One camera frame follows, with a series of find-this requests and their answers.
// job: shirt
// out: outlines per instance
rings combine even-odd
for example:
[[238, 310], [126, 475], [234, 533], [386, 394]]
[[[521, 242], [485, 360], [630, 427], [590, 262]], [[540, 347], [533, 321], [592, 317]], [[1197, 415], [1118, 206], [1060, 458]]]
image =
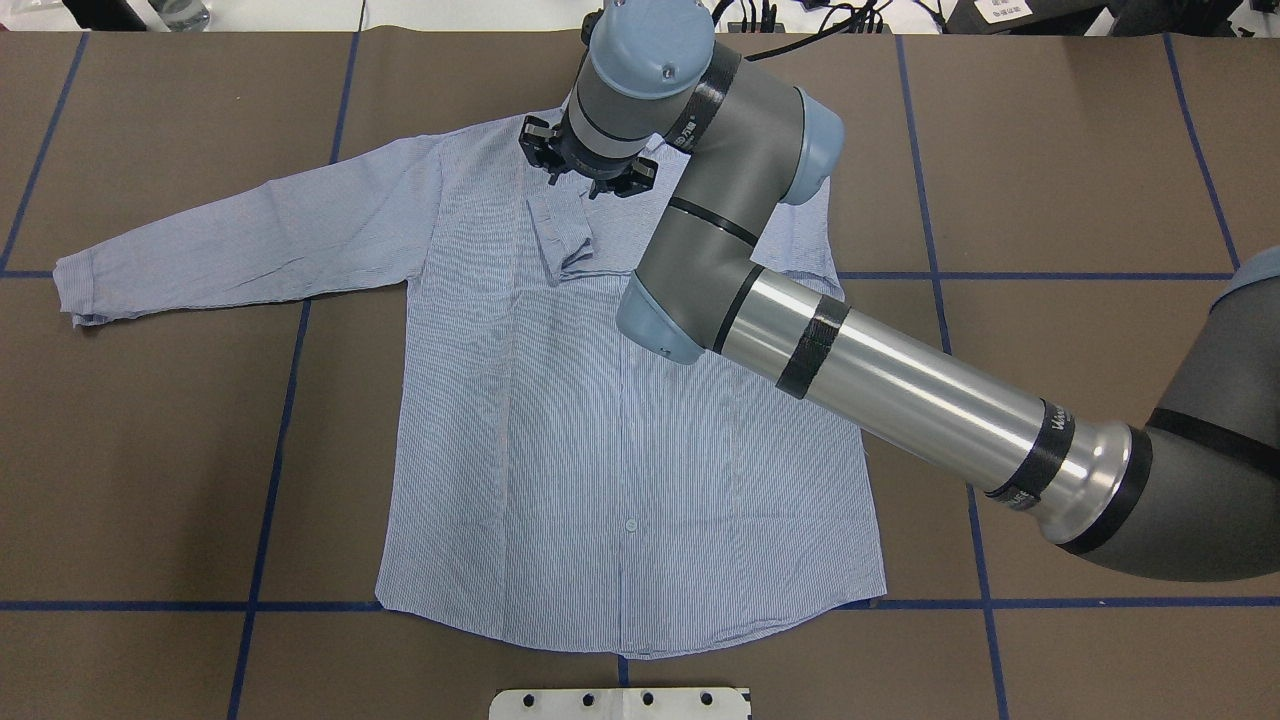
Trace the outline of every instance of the shirt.
[[[92, 325], [407, 281], [390, 610], [664, 657], [883, 594], [859, 429], [613, 324], [685, 156], [652, 142], [653, 191], [588, 200], [525, 163], [520, 127], [399, 140], [109, 240], [58, 261], [61, 307]], [[840, 296], [827, 197], [780, 206], [754, 258]]]

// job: folded sleeve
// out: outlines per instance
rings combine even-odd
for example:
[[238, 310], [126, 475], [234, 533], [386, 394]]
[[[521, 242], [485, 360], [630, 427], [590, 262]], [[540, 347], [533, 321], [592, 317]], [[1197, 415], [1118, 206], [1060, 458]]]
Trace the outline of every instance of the folded sleeve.
[[54, 268], [61, 310], [76, 325], [97, 325], [415, 277], [440, 202], [439, 142], [399, 140], [63, 258]]

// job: sticker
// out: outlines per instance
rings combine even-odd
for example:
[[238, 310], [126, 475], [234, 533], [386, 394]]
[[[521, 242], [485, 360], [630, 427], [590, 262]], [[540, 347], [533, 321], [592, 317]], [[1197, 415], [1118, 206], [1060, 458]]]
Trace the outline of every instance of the sticker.
[[1002, 23], [1032, 14], [1027, 0], [973, 0], [988, 23]]

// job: robotic arm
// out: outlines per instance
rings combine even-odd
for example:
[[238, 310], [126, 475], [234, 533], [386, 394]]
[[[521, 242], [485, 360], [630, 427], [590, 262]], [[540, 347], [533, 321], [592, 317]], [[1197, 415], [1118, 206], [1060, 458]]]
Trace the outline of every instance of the robotic arm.
[[677, 363], [704, 348], [955, 471], [1052, 543], [1135, 575], [1280, 570], [1280, 249], [1240, 270], [1144, 429], [1092, 424], [762, 268], [773, 208], [831, 174], [844, 126], [714, 38], [696, 0], [607, 0], [561, 123], [521, 145], [595, 192], [652, 187], [653, 133], [690, 159], [618, 309]]

